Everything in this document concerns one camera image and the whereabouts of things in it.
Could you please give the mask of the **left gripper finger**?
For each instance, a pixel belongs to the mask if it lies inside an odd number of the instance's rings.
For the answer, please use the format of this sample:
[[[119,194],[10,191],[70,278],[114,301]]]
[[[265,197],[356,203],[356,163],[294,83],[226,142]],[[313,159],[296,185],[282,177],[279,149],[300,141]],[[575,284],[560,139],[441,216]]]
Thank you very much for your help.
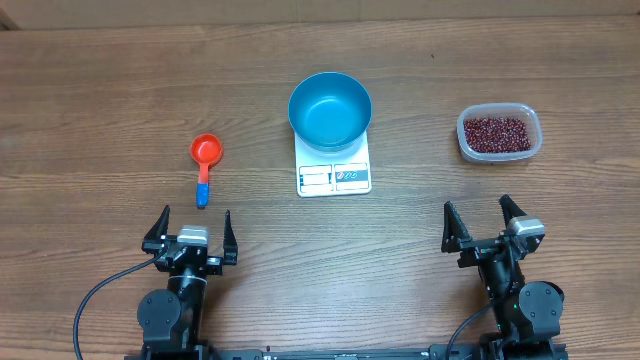
[[[164,246],[169,226],[170,206],[166,205],[151,229],[143,237],[141,249],[146,254],[158,254]]]
[[[238,245],[231,224],[231,213],[225,212],[224,233],[223,233],[223,264],[236,265],[238,259]]]

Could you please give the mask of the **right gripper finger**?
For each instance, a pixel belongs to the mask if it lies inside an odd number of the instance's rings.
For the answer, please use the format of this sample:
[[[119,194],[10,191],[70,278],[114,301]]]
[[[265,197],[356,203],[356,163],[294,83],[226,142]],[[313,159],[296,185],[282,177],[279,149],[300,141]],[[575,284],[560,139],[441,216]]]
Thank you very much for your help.
[[[504,194],[499,199],[504,224],[509,226],[510,221],[513,218],[526,216],[526,213],[512,200],[508,194]]]
[[[441,251],[443,253],[460,252],[466,243],[473,240],[456,207],[451,201],[444,204],[444,229]]]

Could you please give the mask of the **red scoop blue handle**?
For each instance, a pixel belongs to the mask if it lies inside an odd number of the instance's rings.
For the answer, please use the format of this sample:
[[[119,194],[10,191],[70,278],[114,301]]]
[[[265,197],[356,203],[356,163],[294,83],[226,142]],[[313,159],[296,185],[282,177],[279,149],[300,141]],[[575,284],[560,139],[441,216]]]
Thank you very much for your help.
[[[205,133],[193,140],[190,153],[199,166],[196,206],[204,209],[209,200],[209,170],[222,159],[224,148],[217,136]]]

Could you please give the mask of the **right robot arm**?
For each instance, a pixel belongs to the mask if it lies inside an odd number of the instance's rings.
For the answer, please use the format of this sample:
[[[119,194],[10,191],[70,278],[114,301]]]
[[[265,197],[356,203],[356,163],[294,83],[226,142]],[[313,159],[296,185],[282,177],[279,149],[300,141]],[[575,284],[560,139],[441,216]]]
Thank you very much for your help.
[[[509,195],[499,204],[505,224],[496,237],[476,240],[469,233],[454,204],[444,204],[441,251],[457,253],[460,268],[475,267],[489,302],[467,318],[450,337],[445,359],[566,359],[564,344],[553,338],[561,332],[565,295],[548,281],[528,283],[519,262],[535,252],[545,236],[541,220],[524,212]],[[457,346],[457,338],[488,311],[498,330],[483,334],[476,344]]]

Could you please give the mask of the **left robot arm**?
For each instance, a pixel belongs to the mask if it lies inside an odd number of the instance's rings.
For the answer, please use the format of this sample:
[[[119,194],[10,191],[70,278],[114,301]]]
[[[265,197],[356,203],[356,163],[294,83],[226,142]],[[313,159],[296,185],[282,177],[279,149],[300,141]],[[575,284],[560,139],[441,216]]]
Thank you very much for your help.
[[[168,274],[167,286],[140,301],[137,320],[143,330],[142,359],[218,359],[216,350],[200,338],[209,276],[221,276],[238,260],[238,245],[230,213],[225,213],[223,254],[208,253],[209,229],[185,225],[168,233],[170,208],[165,207],[143,238],[141,249]]]

